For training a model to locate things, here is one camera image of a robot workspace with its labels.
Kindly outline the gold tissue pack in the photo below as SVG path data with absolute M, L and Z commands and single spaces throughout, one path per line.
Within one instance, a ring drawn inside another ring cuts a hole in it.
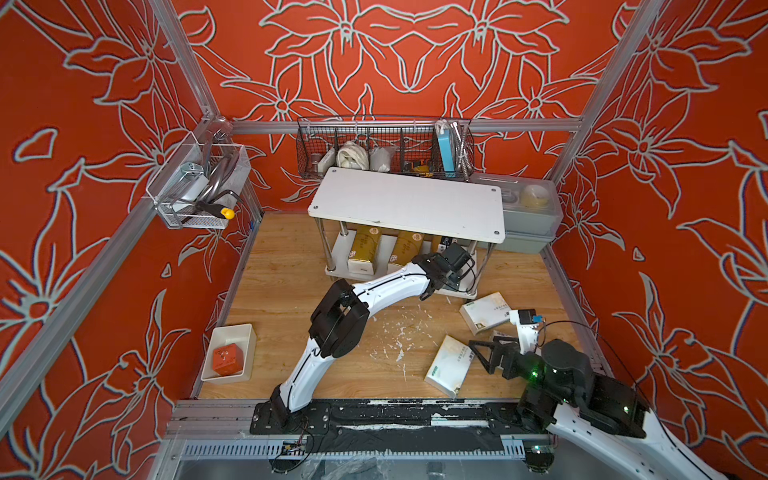
M 350 273 L 374 275 L 376 255 L 381 239 L 381 230 L 372 226 L 361 226 L 355 231 L 354 240 L 347 257 Z
M 450 237 L 434 235 L 430 243 L 430 252 L 442 253 L 450 246 L 452 242 L 453 240 Z
M 421 252 L 423 240 L 421 233 L 400 231 L 387 263 L 387 272 L 393 273 L 410 263 Z

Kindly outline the white tissue pack back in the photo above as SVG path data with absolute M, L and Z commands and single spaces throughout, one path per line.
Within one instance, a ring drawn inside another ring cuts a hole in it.
M 470 332 L 477 335 L 508 322 L 511 311 L 502 294 L 494 292 L 465 303 L 460 307 L 459 314 Z

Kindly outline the white tissue pack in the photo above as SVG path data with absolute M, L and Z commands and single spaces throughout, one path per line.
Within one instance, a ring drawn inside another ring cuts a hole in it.
M 460 307 L 459 314 L 470 332 L 477 335 L 508 322 L 511 311 L 502 294 L 494 292 L 465 303 Z
M 443 339 L 424 381 L 450 398 L 457 398 L 475 354 L 450 335 Z

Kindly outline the white tissue pack front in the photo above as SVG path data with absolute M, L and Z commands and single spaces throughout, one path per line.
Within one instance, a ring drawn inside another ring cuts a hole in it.
M 450 335 L 443 339 L 424 381 L 450 398 L 457 398 L 475 354 Z

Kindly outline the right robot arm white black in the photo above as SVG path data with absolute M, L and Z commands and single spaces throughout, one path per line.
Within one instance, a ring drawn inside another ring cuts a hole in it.
M 514 419 L 529 431 L 565 439 L 634 479 L 722 479 L 675 437 L 634 388 L 593 371 L 587 355 L 559 339 L 539 352 L 496 337 L 469 347 L 489 374 L 526 387 Z

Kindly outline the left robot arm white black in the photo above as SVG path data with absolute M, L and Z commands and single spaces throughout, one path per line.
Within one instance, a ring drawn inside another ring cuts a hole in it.
M 459 244 L 443 252 L 419 254 L 406 266 L 367 282 L 335 281 L 311 315 L 308 340 L 288 378 L 275 387 L 270 404 L 283 425 L 307 407 L 333 362 L 357 347 L 368 320 L 402 300 L 426 300 L 445 289 L 459 292 L 475 278 L 476 261 Z

